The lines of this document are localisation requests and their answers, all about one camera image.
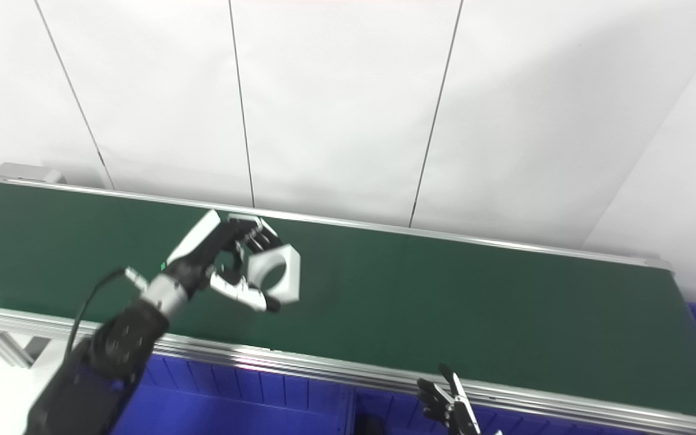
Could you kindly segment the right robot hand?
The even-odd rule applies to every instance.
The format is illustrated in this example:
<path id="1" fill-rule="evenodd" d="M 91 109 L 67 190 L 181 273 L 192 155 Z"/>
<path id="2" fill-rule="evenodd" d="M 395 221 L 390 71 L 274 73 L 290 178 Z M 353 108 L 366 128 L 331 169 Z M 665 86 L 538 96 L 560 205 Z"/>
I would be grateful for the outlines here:
<path id="1" fill-rule="evenodd" d="M 426 378 L 418 378 L 416 397 L 422 404 L 423 415 L 440 423 L 448 434 L 481 434 L 459 376 L 445 363 L 439 363 L 437 369 L 448 383 L 449 391 Z"/>

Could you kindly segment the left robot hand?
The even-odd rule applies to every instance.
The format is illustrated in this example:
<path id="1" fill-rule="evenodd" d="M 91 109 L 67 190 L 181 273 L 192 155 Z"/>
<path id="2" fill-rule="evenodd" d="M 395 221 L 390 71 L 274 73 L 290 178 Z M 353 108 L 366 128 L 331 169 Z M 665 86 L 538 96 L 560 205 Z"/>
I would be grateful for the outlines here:
<path id="1" fill-rule="evenodd" d="M 169 254 L 164 271 L 182 284 L 188 297 L 210 288 L 255 311 L 278 313 L 281 302 L 242 273 L 246 256 L 282 247 L 279 235 L 262 218 L 248 214 L 220 217 L 209 209 Z"/>

